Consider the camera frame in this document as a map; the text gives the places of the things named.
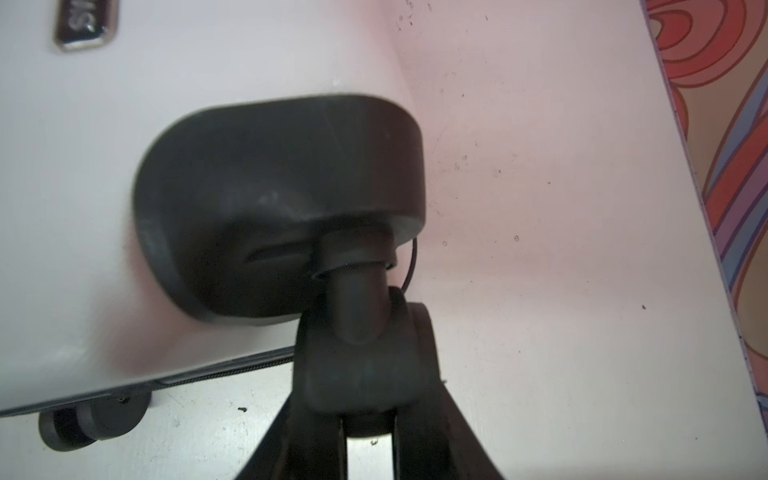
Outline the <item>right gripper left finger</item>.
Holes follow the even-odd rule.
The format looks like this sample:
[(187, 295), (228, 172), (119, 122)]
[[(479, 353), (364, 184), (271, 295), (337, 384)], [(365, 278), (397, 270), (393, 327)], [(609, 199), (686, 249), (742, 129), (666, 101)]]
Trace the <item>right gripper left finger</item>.
[(340, 418), (311, 410), (291, 395), (251, 458), (241, 479), (346, 479), (347, 440)]

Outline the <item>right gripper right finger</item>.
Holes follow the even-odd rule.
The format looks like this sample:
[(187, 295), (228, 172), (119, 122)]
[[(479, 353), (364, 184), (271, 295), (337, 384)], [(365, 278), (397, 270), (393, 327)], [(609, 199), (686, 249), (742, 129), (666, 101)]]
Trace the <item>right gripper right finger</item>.
[(445, 385), (397, 410), (396, 479), (501, 479)]

